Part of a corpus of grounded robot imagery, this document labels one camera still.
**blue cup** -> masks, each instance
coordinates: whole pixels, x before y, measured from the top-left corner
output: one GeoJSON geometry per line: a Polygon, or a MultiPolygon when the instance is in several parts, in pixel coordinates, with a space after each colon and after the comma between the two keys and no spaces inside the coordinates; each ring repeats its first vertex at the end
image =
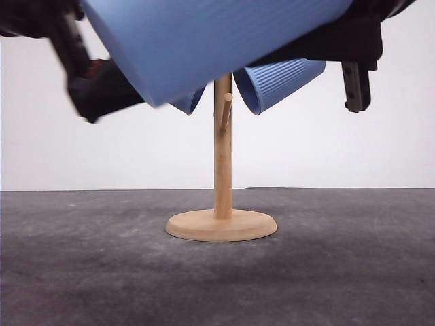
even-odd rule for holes
{"type": "Polygon", "coordinates": [[[201,99],[201,96],[203,95],[204,89],[205,86],[203,86],[201,89],[197,90],[196,92],[191,92],[183,96],[178,100],[171,101],[169,104],[183,111],[185,114],[191,115],[192,112],[195,110],[196,106],[198,105],[198,102],[201,99]]]}
{"type": "Polygon", "coordinates": [[[81,0],[151,106],[171,102],[341,17],[353,0],[81,0]]]}
{"type": "Polygon", "coordinates": [[[324,61],[296,59],[234,73],[240,95],[255,115],[285,99],[325,70],[324,61]]]}

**round wooden base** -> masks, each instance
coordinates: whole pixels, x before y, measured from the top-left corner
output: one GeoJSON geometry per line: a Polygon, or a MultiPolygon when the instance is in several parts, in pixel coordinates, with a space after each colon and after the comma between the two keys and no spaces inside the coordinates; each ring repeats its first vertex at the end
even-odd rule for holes
{"type": "Polygon", "coordinates": [[[232,218],[219,220],[213,209],[180,213],[172,216],[166,224],[166,232],[178,238],[229,242],[262,238],[274,233],[277,224],[270,215],[232,210],[232,218]]]}

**gray floor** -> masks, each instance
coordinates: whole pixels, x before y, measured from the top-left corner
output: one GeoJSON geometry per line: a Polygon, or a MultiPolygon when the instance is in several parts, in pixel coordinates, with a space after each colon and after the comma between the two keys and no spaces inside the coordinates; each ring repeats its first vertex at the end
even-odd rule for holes
{"type": "Polygon", "coordinates": [[[164,232],[210,191],[3,192],[4,326],[435,325],[435,190],[244,189],[259,240],[164,232]]]}

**white backdrop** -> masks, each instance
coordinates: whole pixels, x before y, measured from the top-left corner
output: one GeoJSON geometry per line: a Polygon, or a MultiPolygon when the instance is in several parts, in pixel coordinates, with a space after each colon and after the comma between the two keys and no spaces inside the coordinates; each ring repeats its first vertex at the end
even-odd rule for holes
{"type": "MultiPolygon", "coordinates": [[[[435,187],[434,12],[418,0],[383,23],[366,113],[344,108],[335,62],[260,117],[233,86],[234,187],[435,187]]],[[[92,125],[76,116],[46,40],[2,38],[1,48],[2,189],[213,187],[211,84],[190,117],[142,104],[92,125]]]]}

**wooden mug tree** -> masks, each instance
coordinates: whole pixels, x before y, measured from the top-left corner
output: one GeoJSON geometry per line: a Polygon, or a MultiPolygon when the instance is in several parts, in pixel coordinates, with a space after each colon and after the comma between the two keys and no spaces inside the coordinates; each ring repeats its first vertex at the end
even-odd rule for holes
{"type": "Polygon", "coordinates": [[[178,238],[214,242],[242,241],[262,238],[277,230],[277,224],[270,215],[232,209],[231,81],[230,74],[214,83],[214,209],[172,216],[166,224],[166,231],[178,238]]]}

